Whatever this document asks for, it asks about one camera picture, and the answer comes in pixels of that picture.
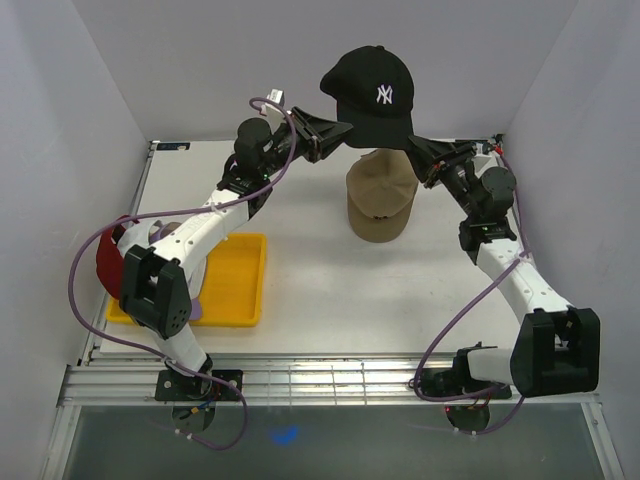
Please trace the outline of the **beige baseball cap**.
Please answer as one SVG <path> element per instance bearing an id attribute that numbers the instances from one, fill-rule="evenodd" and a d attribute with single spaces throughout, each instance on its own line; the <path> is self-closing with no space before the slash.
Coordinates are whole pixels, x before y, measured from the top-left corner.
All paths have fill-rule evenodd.
<path id="1" fill-rule="evenodd" d="M 348 220 L 356 236 L 387 243 L 402 234 L 419 187 L 403 150 L 376 149 L 363 155 L 345 182 Z"/>

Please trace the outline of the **black NY baseball cap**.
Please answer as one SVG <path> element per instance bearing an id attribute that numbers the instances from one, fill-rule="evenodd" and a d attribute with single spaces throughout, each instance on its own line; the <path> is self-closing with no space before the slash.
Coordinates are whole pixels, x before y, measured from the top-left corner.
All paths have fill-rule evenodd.
<path id="1" fill-rule="evenodd" d="M 344 54 L 322 77 L 320 90 L 336 102 L 337 120 L 352 125 L 352 148 L 403 150 L 414 134 L 415 87 L 410 70 L 382 45 Z"/>

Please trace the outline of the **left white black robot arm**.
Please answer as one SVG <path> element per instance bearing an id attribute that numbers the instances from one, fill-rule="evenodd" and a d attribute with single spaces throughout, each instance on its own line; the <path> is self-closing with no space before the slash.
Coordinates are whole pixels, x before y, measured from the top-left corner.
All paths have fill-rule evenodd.
<path id="1" fill-rule="evenodd" d="M 161 357 L 179 373 L 177 386 L 188 398 L 201 399 L 212 387 L 210 358 L 188 324 L 190 277 L 229 233 L 259 212 L 295 159 L 316 163 L 327 158 L 352 129 L 297 107 L 282 113 L 277 128 L 263 118 L 243 121 L 222 178 L 204 205 L 166 237 L 126 252 L 120 308 L 154 334 Z"/>

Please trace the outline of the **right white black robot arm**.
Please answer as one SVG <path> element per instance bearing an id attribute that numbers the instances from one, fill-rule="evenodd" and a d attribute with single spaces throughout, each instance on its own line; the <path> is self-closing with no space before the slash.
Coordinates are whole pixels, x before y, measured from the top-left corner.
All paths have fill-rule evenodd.
<path id="1" fill-rule="evenodd" d="M 476 170 L 499 158 L 500 142 L 429 140 L 409 136 L 406 153 L 425 188 L 443 186 L 465 213 L 459 244 L 514 313 L 519 331 L 509 348 L 478 343 L 459 349 L 450 368 L 429 374 L 419 362 L 411 382 L 426 401 L 446 402 L 491 395 L 512 386 L 524 398 L 594 391 L 599 384 L 601 322 L 557 293 L 530 258 L 508 220 L 517 209 L 516 178 L 505 165 Z"/>

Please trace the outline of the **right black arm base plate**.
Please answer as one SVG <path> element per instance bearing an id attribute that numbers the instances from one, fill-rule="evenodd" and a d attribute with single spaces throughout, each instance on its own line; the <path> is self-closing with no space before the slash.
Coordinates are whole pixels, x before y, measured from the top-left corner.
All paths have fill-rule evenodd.
<path id="1" fill-rule="evenodd" d="M 492 399 L 506 400 L 512 398 L 509 385 L 492 384 L 488 381 L 460 380 L 452 368 L 425 368 L 418 382 L 412 378 L 408 382 L 410 389 L 415 385 L 419 397 L 428 397 L 431 401 Z"/>

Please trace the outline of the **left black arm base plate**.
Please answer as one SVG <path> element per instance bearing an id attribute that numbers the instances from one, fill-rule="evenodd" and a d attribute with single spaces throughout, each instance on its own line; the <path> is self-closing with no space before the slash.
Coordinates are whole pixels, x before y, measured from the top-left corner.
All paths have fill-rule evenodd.
<path id="1" fill-rule="evenodd" d="M 230 387 L 199 377 L 187 377 L 175 370 L 162 370 L 157 378 L 154 399 L 161 402 L 239 401 Z"/>

